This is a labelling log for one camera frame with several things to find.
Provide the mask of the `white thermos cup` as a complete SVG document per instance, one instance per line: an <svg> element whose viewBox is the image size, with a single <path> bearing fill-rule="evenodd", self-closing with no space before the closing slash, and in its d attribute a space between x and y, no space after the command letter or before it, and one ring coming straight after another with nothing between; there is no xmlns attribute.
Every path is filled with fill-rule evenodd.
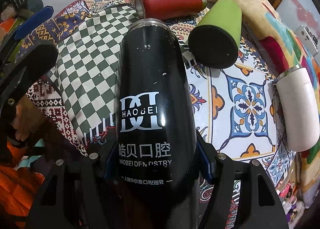
<svg viewBox="0 0 320 229"><path fill-rule="evenodd" d="M316 96L306 68L294 65L277 77L276 89L283 110L290 150L311 149L319 139Z"/></svg>

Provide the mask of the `colourful patchwork blanket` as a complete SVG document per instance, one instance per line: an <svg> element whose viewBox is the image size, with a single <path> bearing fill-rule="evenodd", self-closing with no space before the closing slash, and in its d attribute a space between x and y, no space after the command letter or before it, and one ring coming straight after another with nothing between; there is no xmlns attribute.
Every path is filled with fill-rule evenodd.
<svg viewBox="0 0 320 229"><path fill-rule="evenodd" d="M252 29L268 53L275 72L301 64L309 74L316 99L319 99L319 65L303 47L293 31L281 21L268 0L233 0L242 10L244 22Z"/></svg>

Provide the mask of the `green cup black base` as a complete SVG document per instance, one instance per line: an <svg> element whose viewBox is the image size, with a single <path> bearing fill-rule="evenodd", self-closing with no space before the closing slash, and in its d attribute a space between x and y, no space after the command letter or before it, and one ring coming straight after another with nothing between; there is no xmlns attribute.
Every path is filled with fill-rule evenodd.
<svg viewBox="0 0 320 229"><path fill-rule="evenodd" d="M232 66L238 57L242 11L233 0L218 0L188 37L198 63L214 69Z"/></svg>

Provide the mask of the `black HAOBEI thermos cup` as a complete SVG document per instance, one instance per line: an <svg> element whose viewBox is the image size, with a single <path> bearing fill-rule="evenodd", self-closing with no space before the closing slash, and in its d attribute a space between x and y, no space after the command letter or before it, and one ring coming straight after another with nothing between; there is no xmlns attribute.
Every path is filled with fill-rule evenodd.
<svg viewBox="0 0 320 229"><path fill-rule="evenodd" d="M196 130L179 42L142 19L120 45L116 125L128 228L196 228Z"/></svg>

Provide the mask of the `red thermos cup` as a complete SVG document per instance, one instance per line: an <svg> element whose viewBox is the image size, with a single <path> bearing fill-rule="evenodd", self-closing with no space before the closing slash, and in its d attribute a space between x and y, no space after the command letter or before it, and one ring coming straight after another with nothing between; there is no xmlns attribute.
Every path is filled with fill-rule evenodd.
<svg viewBox="0 0 320 229"><path fill-rule="evenodd" d="M167 20L197 14L207 0L134 0L134 6L140 19Z"/></svg>

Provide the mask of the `frosted wardrobe sliding doors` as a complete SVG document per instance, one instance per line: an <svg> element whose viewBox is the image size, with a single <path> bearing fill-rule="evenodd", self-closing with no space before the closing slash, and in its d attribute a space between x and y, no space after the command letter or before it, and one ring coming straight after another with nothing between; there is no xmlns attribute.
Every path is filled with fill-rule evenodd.
<svg viewBox="0 0 320 229"><path fill-rule="evenodd" d="M282 0L276 11L293 32L301 25L308 27L318 40L319 52L319 12L312 0Z"/></svg>

